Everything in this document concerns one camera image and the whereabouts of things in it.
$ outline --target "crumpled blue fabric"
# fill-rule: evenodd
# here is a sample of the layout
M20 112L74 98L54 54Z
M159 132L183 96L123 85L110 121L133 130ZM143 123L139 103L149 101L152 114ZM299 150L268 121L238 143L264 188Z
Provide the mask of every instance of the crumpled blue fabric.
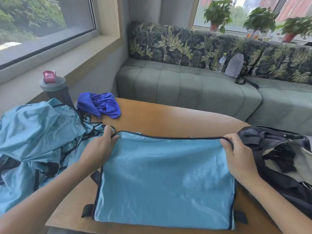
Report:
M219 139L117 134L120 138L102 168L94 220L235 228L235 178Z
M0 216L78 161L103 131L102 123L82 122L55 98L6 112L0 120ZM3 169L9 158L19 165Z
M81 93L78 98L77 108L99 118L101 117L101 114L107 115L113 119L121 115L115 96L111 93Z

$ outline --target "hand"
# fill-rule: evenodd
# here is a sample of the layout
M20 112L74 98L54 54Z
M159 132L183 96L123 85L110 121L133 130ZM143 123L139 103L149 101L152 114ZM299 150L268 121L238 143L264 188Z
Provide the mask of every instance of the hand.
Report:
M249 183L261 179L255 165L252 150L243 144L236 133L227 134L224 137L231 140L234 145L234 150L232 150L228 141L225 139L220 140L227 155L229 171L236 180L246 187Z
M113 133L111 126L107 125L104 128L103 136L91 140L85 147L78 163L83 169L86 169L88 174L102 167L110 158L115 143L120 137L116 135L110 138Z

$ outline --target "floral backrest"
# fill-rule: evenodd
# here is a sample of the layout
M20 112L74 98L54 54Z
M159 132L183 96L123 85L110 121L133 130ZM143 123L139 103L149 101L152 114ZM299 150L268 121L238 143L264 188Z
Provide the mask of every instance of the floral backrest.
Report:
M237 53L245 58L242 73L248 74L267 43L235 35L193 31L167 25L133 21L129 26L131 58L215 70L224 53L228 61Z
M312 51L307 46L137 21L129 26L132 58L215 70L224 53L228 57L223 71L242 53L244 75L312 84Z

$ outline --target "table top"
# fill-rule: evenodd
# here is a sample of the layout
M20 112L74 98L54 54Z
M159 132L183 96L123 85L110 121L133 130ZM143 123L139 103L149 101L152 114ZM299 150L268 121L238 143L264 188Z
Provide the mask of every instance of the table top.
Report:
M101 119L103 124L114 126L116 131L134 131L163 137L216 137L236 133L241 128L248 126L247 123L238 119L217 113L122 98L116 100L122 115L118 119L111 119L107 116L103 116ZM90 177L87 177L61 202L46 225L97 234L212 234L230 232L102 223L93 221L91 218L81 218L84 206L94 203L96 191L97 185ZM240 187L237 189L234 208L243 211L248 219L247 225L236 223L237 233L281 233L259 204Z

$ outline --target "green sofa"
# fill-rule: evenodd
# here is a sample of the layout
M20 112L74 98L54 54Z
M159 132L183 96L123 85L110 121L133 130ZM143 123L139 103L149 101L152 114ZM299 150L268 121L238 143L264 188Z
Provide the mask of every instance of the green sofa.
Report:
M312 51L241 36L132 22L119 97L229 115L252 125L312 135ZM219 58L244 55L238 85L215 72Z

